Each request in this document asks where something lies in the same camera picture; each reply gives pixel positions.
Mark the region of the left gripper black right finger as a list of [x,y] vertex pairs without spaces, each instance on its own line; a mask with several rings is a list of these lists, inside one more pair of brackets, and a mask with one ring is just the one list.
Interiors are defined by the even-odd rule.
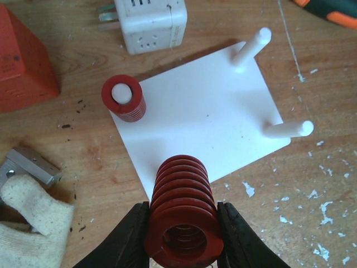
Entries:
[[253,231],[231,203],[218,203],[224,248],[218,267],[289,267]]

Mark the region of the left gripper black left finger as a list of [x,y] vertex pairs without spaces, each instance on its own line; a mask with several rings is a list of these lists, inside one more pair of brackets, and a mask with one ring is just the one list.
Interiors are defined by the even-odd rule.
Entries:
[[107,238],[75,267],[149,267],[144,239],[149,203],[137,203]]

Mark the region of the large red spring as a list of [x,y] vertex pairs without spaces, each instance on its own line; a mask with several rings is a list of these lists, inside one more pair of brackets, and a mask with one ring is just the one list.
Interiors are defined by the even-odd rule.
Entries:
[[176,155],[158,168],[144,248],[163,267],[207,267],[222,253],[218,212],[204,164]]

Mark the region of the white peg base plate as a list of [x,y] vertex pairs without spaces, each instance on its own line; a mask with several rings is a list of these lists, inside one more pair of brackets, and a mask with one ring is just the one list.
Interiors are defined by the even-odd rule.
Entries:
[[254,57],[271,40],[262,28],[239,42],[141,81],[146,112],[113,121],[148,197],[171,156],[189,155],[216,181],[313,132],[308,120],[285,122]]

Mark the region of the orange black handled pliers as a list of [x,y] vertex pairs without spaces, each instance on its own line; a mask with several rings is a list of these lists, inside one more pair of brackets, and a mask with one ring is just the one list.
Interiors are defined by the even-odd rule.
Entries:
[[356,0],[293,0],[293,3],[319,18],[356,30]]

